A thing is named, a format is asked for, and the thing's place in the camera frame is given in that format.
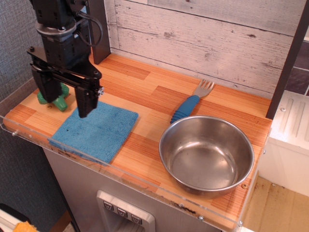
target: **stainless steel bowl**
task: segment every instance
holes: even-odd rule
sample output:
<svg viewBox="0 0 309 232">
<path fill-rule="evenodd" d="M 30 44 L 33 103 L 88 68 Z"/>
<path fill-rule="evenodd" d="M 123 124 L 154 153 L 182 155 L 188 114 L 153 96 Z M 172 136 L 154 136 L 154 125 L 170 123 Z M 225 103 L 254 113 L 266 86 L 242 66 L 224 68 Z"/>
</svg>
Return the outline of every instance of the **stainless steel bowl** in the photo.
<svg viewBox="0 0 309 232">
<path fill-rule="evenodd" d="M 233 124 L 212 116 L 189 116 L 163 133 L 159 153 L 166 170 L 188 192 L 216 198 L 250 173 L 254 152 Z"/>
</svg>

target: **orange object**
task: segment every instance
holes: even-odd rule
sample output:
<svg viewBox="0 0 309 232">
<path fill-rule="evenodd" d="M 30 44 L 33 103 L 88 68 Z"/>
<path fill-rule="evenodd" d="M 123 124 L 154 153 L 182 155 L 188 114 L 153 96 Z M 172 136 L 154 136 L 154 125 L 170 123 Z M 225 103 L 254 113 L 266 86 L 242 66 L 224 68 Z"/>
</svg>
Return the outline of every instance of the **orange object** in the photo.
<svg viewBox="0 0 309 232">
<path fill-rule="evenodd" d="M 13 232 L 37 232 L 37 229 L 26 221 L 17 223 Z"/>
</svg>

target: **black wire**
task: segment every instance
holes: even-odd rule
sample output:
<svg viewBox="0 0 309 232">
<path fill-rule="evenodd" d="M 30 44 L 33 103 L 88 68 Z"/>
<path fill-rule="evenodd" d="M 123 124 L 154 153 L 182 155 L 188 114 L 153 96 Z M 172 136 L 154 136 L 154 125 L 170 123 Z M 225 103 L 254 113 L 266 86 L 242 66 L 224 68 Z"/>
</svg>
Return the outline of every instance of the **black wire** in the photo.
<svg viewBox="0 0 309 232">
<path fill-rule="evenodd" d="M 98 26 L 98 28 L 99 28 L 99 30 L 100 30 L 100 37 L 99 37 L 98 41 L 97 41 L 95 44 L 91 44 L 91 43 L 88 43 L 88 42 L 83 38 L 83 36 L 82 36 L 82 34 L 81 34 L 80 31 L 77 30 L 77 31 L 75 32 L 75 34 L 79 35 L 79 37 L 81 38 L 81 40 L 82 40 L 85 44 L 87 44 L 88 46 L 91 46 L 91 47 L 97 46 L 97 45 L 101 42 L 102 37 L 103 37 L 103 28 L 102 28 L 101 23 L 100 23 L 96 18 L 93 18 L 93 17 L 91 17 L 90 15 L 88 15 L 88 14 L 86 14 L 86 13 L 84 13 L 84 12 L 79 12 L 77 15 L 80 16 L 80 17 L 82 17 L 82 18 L 85 18 L 85 19 L 87 19 L 87 20 L 90 20 L 90 21 L 96 23 L 97 26 Z"/>
</svg>

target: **metal bowl rim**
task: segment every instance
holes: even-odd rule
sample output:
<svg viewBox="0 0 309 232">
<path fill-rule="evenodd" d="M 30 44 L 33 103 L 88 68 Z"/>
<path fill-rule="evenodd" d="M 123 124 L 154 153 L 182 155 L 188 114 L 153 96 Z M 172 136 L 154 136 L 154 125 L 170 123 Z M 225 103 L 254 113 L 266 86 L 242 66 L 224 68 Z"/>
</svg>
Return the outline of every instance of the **metal bowl rim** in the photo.
<svg viewBox="0 0 309 232">
<path fill-rule="evenodd" d="M 227 186 L 227 187 L 224 187 L 224 188 L 198 188 L 198 187 L 195 187 L 195 186 L 191 186 L 181 180 L 179 180 L 177 177 L 175 177 L 175 175 L 173 174 L 173 172 L 167 167 L 167 165 L 165 164 L 165 162 L 163 161 L 163 157 L 162 157 L 162 140 L 164 139 L 164 137 L 166 136 L 166 134 L 173 128 L 175 127 L 177 124 L 180 124 L 181 122 L 183 121 L 187 121 L 187 120 L 190 120 L 190 119 L 195 119 L 195 118 L 209 118 L 209 119 L 214 119 L 214 120 L 218 120 L 218 121 L 221 121 L 223 123 L 226 123 L 228 124 L 229 126 L 235 128 L 242 136 L 243 138 L 245 139 L 246 143 L 249 145 L 249 150 L 250 150 L 250 154 L 252 156 L 252 161 L 250 163 L 250 168 L 248 169 L 247 173 L 244 175 L 244 177 L 237 181 L 236 183 L 230 185 L 230 186 Z M 250 142 L 250 140 L 248 139 L 248 137 L 246 136 L 246 134 L 241 130 L 239 129 L 237 126 L 235 126 L 234 124 L 222 119 L 222 118 L 219 118 L 219 117 L 214 117 L 214 116 L 207 116 L 207 115 L 196 115 L 196 116 L 188 116 L 188 117 L 184 117 L 182 119 L 179 119 L 175 122 L 173 122 L 172 124 L 169 125 L 168 128 L 165 129 L 165 131 L 163 132 L 163 134 L 161 135 L 161 138 L 160 138 L 160 142 L 159 142 L 159 154 L 160 154 L 160 158 L 161 158 L 161 161 L 165 167 L 165 169 L 168 171 L 168 173 L 174 177 L 178 182 L 182 183 L 183 185 L 191 188 L 191 189 L 195 189 L 195 190 L 199 190 L 199 191 L 208 191 L 208 192 L 215 192 L 215 191 L 225 191 L 225 190 L 229 190 L 229 189 L 233 189 L 234 187 L 236 187 L 237 185 L 239 185 L 241 182 L 243 182 L 249 175 L 249 173 L 251 172 L 252 170 L 252 167 L 253 167 L 253 164 L 254 164 L 254 150 L 253 150 L 253 147 L 252 147 L 252 144 Z"/>
</svg>

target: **metal fork tines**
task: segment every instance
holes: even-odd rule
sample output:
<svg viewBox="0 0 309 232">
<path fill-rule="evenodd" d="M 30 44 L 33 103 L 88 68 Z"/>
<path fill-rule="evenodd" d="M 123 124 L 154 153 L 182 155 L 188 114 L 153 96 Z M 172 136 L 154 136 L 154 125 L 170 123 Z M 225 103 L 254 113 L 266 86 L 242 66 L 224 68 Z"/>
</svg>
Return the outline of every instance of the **metal fork tines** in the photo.
<svg viewBox="0 0 309 232">
<path fill-rule="evenodd" d="M 200 98 L 207 96 L 214 86 L 214 82 L 201 80 L 197 88 L 194 91 L 194 95 L 199 96 Z"/>
</svg>

